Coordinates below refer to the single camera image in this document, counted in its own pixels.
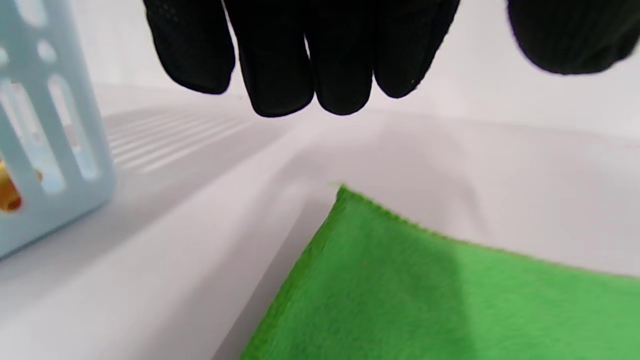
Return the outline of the person's left hand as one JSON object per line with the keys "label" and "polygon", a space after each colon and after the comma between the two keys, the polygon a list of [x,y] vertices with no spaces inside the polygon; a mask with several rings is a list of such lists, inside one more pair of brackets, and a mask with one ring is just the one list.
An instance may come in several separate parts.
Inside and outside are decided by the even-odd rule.
{"label": "person's left hand", "polygon": [[[393,99],[425,79],[459,0],[145,0],[158,60],[178,85],[223,94],[240,64],[253,111],[273,118],[313,98],[360,111],[373,82]],[[508,0],[510,29],[543,71],[593,75],[639,43],[637,0]]]}

